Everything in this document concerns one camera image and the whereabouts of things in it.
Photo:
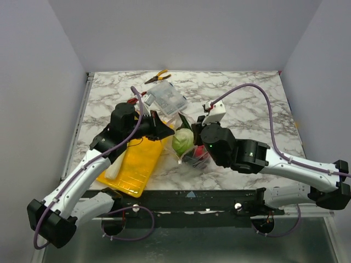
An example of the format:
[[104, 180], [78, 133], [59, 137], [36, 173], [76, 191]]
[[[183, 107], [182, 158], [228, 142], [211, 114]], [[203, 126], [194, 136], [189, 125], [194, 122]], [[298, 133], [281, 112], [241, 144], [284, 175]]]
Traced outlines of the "green cabbage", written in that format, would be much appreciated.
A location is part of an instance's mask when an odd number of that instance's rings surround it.
[[194, 146], [194, 135], [189, 129], [179, 129], [175, 131], [172, 138], [172, 148], [177, 155], [181, 156]]

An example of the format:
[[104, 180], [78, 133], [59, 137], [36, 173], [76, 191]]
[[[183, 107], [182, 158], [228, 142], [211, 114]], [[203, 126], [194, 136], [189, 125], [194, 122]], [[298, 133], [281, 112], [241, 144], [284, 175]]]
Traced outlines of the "clear pink dotted zip bag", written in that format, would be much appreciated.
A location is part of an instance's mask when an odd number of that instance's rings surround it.
[[183, 112], [176, 113], [166, 124], [173, 129], [174, 134], [167, 139], [165, 150], [179, 165], [188, 165], [198, 170], [204, 170], [211, 158], [204, 146], [196, 146], [194, 132], [191, 127], [195, 121]]

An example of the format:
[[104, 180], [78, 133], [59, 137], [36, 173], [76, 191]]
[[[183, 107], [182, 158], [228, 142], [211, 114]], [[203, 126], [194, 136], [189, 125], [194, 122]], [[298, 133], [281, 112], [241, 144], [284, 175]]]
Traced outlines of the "red tomato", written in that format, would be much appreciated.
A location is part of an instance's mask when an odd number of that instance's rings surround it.
[[200, 159], [200, 160], [208, 158], [208, 153], [204, 145], [198, 146], [195, 149], [193, 156], [194, 158]]

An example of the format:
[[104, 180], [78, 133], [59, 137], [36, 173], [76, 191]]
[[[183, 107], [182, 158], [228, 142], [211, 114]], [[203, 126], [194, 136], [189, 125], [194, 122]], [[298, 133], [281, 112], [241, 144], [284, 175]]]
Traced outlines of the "purple eggplant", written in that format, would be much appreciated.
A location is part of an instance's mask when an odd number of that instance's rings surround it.
[[183, 162], [197, 169], [204, 169], [207, 167], [207, 159], [205, 157], [184, 156]]

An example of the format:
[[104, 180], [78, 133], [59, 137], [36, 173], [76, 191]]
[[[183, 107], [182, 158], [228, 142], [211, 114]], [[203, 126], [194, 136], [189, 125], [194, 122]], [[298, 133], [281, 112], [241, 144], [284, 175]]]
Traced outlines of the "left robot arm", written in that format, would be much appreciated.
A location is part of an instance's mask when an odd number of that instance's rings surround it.
[[110, 123], [99, 133], [73, 172], [42, 201], [33, 199], [27, 206], [34, 246], [39, 236], [57, 248], [65, 246], [77, 228], [93, 218], [107, 214], [116, 216], [122, 204], [118, 193], [106, 188], [93, 198], [80, 198], [92, 182], [112, 165], [127, 149], [133, 139], [146, 137], [151, 141], [174, 135], [174, 130], [160, 120], [156, 111], [137, 113], [134, 105], [119, 103], [111, 113]]

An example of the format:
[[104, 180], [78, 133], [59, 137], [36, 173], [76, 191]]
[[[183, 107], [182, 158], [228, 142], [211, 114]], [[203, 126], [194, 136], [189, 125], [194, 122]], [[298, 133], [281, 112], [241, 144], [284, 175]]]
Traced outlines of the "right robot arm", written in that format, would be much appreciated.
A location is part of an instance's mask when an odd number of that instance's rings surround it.
[[202, 124], [200, 116], [192, 124], [194, 144], [203, 145], [217, 166], [241, 174], [270, 174], [296, 181], [295, 185], [266, 188], [252, 201], [253, 210], [260, 215], [285, 205], [312, 203], [320, 208], [342, 210], [350, 202], [350, 185], [339, 173], [347, 163], [317, 163], [285, 155], [281, 157], [269, 145], [236, 139], [228, 128], [219, 123]]

